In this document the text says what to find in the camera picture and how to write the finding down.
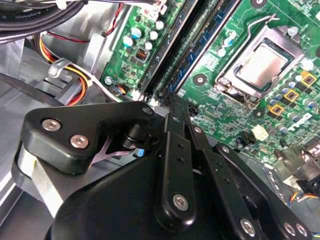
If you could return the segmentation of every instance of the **yellow wire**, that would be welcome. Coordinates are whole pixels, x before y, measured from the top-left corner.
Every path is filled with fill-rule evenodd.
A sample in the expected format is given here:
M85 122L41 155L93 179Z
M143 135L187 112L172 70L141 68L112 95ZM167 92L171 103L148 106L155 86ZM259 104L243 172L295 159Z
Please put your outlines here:
M43 42L42 42L42 39L40 38L40 50L41 50L42 55L43 55L43 56L45 57L45 59L48 60L50 63L53 63L54 61L52 61L52 60L45 54L45 52L44 52L44 50L43 50L43 47L44 47L44 44L43 44ZM74 68L72 68L72 67L69 67L69 66L66 66L65 69L68 69L68 70L70 70L70 71L72 71L72 72L74 72L74 73L76 73L76 74L79 74L79 75L88 83L89 80L87 79L87 77L86 77L82 72L80 72L80 71L78 71L77 69L74 69Z

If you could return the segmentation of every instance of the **black capacitor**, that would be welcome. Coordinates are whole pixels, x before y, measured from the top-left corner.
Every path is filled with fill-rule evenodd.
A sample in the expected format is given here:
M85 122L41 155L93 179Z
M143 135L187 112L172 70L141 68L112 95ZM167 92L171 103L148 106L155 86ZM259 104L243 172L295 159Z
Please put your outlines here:
M279 142L283 149L288 149L288 144L283 138L281 138Z
M237 137L236 140L235 140L235 142L236 142L236 147L237 147L238 149L242 149L242 148L244 147L243 141L242 141L241 137Z
M279 149L275 149L273 151L273 154L275 155L277 160L283 160L284 159L284 156L283 156L282 152Z

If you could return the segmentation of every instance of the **black mechanical arm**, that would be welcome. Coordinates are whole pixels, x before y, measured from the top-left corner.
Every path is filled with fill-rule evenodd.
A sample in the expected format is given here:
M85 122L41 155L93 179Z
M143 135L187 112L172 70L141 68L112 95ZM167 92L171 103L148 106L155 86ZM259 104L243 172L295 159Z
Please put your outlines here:
M210 146L183 100L166 104L165 117L142 102L26 115L12 176L54 217L48 240L312 239L236 152ZM135 149L144 156L88 182L96 162Z

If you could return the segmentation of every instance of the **red wire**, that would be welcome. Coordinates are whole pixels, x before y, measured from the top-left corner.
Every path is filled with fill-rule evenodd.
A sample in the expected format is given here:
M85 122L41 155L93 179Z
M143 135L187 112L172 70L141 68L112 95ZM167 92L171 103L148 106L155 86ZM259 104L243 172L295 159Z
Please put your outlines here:
M117 18L119 16L119 13L121 12L123 6L124 6L123 3L119 4L119 8L116 11L115 16L114 16L114 20L113 20L113 23L112 23L112 28L105 33L105 36L108 36L109 34L111 34L115 30L116 25L117 25Z
M61 35L52 33L52 32L50 32L50 31L48 31L47 33L48 33L49 35L55 37L56 39L68 40L68 41L75 42L75 43L86 44L86 43L89 43L89 42L90 42L89 40L78 40L78 39L74 39L74 38L67 38L67 37L65 37L65 36L61 36Z

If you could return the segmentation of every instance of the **orange wire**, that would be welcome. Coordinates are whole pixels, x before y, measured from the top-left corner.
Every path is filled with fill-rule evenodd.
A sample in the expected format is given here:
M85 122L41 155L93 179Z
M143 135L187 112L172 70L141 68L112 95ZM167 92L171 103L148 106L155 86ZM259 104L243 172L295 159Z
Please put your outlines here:
M40 44L40 47L42 48L42 50L43 50L43 52L45 53L45 55L46 55L51 61L54 62L55 59L51 56L51 54L50 54L50 52L47 50L46 46L45 46L43 43L41 43L41 44ZM81 85L82 85L81 94L79 95L79 97L77 98L76 101L69 103L68 106L73 106L73 105L78 104L78 103L82 100L82 98L85 96L85 94L86 94L86 83L85 83L85 80L82 79L81 77L80 77L79 79L80 79Z

